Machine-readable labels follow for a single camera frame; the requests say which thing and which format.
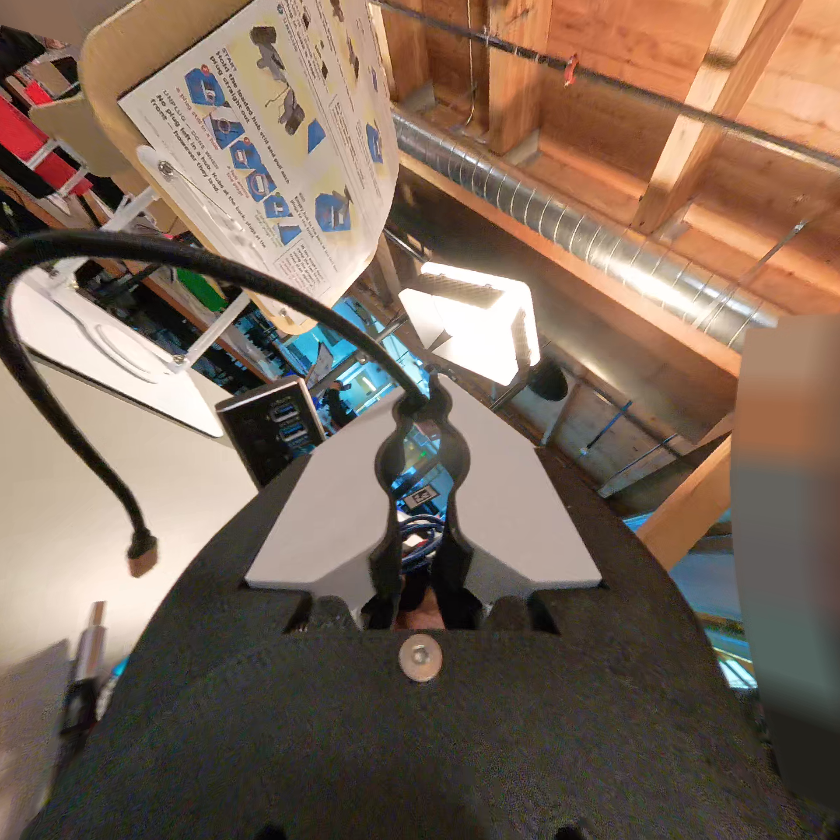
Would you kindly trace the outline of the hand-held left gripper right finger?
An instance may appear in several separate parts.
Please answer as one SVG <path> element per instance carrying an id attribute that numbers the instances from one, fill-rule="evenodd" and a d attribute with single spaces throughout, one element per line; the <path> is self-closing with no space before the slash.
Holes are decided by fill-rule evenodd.
<path id="1" fill-rule="evenodd" d="M 536 448 L 447 376 L 435 386 L 467 455 L 465 477 L 448 498 L 468 555 L 461 585 L 484 606 L 597 587 L 601 572 Z"/>

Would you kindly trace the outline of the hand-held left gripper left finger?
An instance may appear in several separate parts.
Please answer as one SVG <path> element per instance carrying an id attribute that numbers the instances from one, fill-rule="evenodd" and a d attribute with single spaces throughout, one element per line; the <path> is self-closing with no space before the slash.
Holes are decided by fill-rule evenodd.
<path id="1" fill-rule="evenodd" d="M 370 557 L 382 542 L 390 498 L 375 457 L 396 431 L 396 387 L 317 447 L 251 564 L 251 589 L 340 598 L 353 620 L 374 597 Z"/>

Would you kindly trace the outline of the black usb hub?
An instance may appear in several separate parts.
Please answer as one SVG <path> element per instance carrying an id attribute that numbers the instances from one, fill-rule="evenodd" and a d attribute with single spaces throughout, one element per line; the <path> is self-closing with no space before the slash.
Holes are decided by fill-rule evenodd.
<path id="1" fill-rule="evenodd" d="M 217 419 L 260 489 L 326 440 L 306 382 L 288 375 L 215 405 Z"/>

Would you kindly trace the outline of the black cable orange plugs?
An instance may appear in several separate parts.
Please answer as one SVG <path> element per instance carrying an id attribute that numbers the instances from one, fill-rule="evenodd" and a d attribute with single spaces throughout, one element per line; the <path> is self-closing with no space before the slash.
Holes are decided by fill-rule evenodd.
<path id="1" fill-rule="evenodd" d="M 164 238 L 102 231 L 53 231 L 14 241 L 2 252 L 1 257 L 2 363 L 47 424 L 111 491 L 126 513 L 132 529 L 126 559 L 133 577 L 147 574 L 156 565 L 159 552 L 157 538 L 147 526 L 140 504 L 131 489 L 90 444 L 42 380 L 18 335 L 11 306 L 16 282 L 30 270 L 61 259 L 87 260 L 98 257 L 135 259 L 147 264 L 194 270 L 224 280 L 241 290 L 272 299 L 316 322 L 326 324 L 362 350 L 372 361 L 376 361 L 404 391 L 404 397 L 397 404 L 402 415 L 413 420 L 428 405 L 427 397 L 417 384 L 365 332 L 307 293 L 231 259 Z"/>

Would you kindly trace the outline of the bright light panel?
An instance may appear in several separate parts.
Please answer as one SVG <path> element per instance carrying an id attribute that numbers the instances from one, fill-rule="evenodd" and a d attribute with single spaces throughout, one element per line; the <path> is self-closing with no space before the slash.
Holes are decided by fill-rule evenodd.
<path id="1" fill-rule="evenodd" d="M 499 385 L 541 361 L 532 292 L 522 281 L 428 261 L 398 298 L 440 360 Z"/>

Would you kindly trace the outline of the green box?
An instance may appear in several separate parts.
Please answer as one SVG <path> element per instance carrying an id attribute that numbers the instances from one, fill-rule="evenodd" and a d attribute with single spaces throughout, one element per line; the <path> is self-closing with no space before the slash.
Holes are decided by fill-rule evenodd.
<path id="1" fill-rule="evenodd" d="M 214 281 L 183 268 L 175 269 L 175 276 L 179 283 L 210 312 L 220 313 L 228 307 L 225 294 L 217 288 Z"/>

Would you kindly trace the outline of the white document stand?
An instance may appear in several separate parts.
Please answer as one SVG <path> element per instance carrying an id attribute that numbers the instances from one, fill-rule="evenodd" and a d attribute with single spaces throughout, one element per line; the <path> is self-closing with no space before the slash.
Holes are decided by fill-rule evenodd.
<path id="1" fill-rule="evenodd" d="M 25 272 L 9 298 L 18 335 L 28 350 L 97 385 L 154 409 L 212 438 L 224 432 L 188 371 L 247 308 L 241 293 L 177 360 L 75 289 L 86 259 Z"/>

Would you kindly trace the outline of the black ceiling pipe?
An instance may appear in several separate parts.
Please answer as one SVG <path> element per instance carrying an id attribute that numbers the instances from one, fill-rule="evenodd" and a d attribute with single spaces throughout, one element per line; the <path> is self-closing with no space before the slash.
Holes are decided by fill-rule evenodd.
<path id="1" fill-rule="evenodd" d="M 385 11 L 402 15 L 424 27 L 434 28 L 447 35 L 466 39 L 470 43 L 476 43 L 486 49 L 494 50 L 506 56 L 525 60 L 541 68 L 550 69 L 559 73 L 564 73 L 572 69 L 574 79 L 583 79 L 586 82 L 611 89 L 650 106 L 657 107 L 658 109 L 670 111 L 676 116 L 686 118 L 693 123 L 700 123 L 706 127 L 711 127 L 721 133 L 730 134 L 739 140 L 756 145 L 767 151 L 782 154 L 793 160 L 819 167 L 825 171 L 838 172 L 839 170 L 839 158 L 837 154 L 818 150 L 804 143 L 786 139 L 780 135 L 755 128 L 738 120 L 726 118 L 720 114 L 690 106 L 664 94 L 636 86 L 587 66 L 574 64 L 572 58 L 565 59 L 552 56 L 533 48 L 516 45 L 509 40 L 491 34 L 486 29 L 476 30 L 462 25 L 452 24 L 442 19 L 428 16 L 423 12 L 413 10 L 401 3 L 373 1 L 373 5 Z"/>

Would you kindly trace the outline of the red box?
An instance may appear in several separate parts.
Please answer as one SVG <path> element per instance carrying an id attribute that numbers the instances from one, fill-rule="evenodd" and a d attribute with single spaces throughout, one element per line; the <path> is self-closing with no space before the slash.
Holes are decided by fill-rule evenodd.
<path id="1" fill-rule="evenodd" d="M 1 169 L 2 173 L 35 198 L 58 193 L 77 174 L 76 166 L 51 151 L 34 170 L 28 167 L 48 135 L 38 129 L 15 106 L 1 99 Z"/>

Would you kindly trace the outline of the metal air duct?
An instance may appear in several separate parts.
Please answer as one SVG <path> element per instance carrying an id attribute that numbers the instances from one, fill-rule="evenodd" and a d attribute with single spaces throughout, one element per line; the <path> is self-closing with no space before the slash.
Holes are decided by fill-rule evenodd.
<path id="1" fill-rule="evenodd" d="M 394 106 L 399 151 L 469 199 L 477 212 L 512 223 L 574 267 L 592 270 L 613 287 L 667 312 L 690 328 L 741 352 L 752 329 L 774 329 L 782 315 L 770 304 L 696 262 L 631 232 L 591 209 L 562 198 L 524 170 L 466 138 L 442 132 Z"/>

